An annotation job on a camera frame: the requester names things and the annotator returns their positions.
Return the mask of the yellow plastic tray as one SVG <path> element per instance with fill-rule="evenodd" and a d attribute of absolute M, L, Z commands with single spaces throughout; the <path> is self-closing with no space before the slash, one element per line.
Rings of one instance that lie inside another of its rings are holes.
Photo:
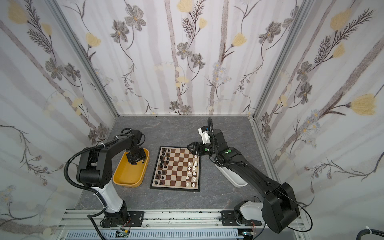
<path fill-rule="evenodd" d="M 139 161 L 136 165 L 129 163 L 126 156 L 128 152 L 124 152 L 113 176 L 113 182 L 116 185 L 136 188 L 142 184 L 150 161 L 149 150 L 144 148 L 144 151 L 146 153 L 146 159 L 144 162 Z"/>

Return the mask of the brown folding chess board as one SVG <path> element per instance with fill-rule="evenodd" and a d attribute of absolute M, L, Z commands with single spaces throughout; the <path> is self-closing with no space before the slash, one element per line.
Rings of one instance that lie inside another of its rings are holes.
<path fill-rule="evenodd" d="M 187 148 L 161 146 L 156 158 L 150 189 L 199 192 L 201 158 Z"/>

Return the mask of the white plastic tray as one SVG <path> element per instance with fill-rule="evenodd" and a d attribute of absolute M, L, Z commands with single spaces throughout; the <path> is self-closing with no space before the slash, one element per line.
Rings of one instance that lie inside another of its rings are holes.
<path fill-rule="evenodd" d="M 242 188 L 248 185 L 248 183 L 243 180 L 243 178 L 241 178 L 238 174 L 234 173 L 233 171 L 218 166 L 216 166 L 216 168 L 223 174 L 224 177 L 226 177 L 227 180 L 231 182 L 234 187 Z"/>

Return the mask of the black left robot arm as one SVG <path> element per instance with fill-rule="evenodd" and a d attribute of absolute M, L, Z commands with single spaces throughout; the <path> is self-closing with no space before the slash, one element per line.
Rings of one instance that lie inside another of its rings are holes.
<path fill-rule="evenodd" d="M 102 203 L 104 228 L 122 226 L 131 219 L 114 185 L 137 187 L 142 183 L 150 157 L 142 147 L 145 139 L 141 131 L 125 128 L 109 143 L 85 150 L 80 156 L 76 178 L 94 190 Z"/>

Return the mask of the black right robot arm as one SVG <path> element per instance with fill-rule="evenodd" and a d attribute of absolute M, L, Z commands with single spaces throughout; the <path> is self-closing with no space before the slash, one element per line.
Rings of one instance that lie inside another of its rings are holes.
<path fill-rule="evenodd" d="M 238 175 L 249 186 L 259 192 L 263 201 L 243 201 L 234 208 L 239 224 L 246 221 L 264 222 L 273 232 L 279 234 L 300 216 L 299 206 L 293 188 L 263 174 L 254 167 L 236 148 L 229 147 L 221 130 L 199 130 L 202 141 L 187 146 L 194 156 L 209 156 L 220 168 Z"/>

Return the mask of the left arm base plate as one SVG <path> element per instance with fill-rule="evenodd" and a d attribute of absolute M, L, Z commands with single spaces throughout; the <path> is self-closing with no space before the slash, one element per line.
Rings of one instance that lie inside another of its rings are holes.
<path fill-rule="evenodd" d="M 105 213 L 105 217 L 100 222 L 102 228 L 121 227 L 141 227 L 144 220 L 144 211 L 123 211 L 121 213 Z"/>

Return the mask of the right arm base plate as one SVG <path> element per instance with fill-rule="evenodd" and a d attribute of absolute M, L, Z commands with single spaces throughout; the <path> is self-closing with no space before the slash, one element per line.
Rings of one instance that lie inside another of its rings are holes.
<path fill-rule="evenodd" d="M 220 221 L 224 227 L 252 227 L 261 226 L 262 223 L 260 221 L 251 221 L 246 220 L 242 217 L 239 211 L 235 210 L 223 210 L 221 211 Z"/>

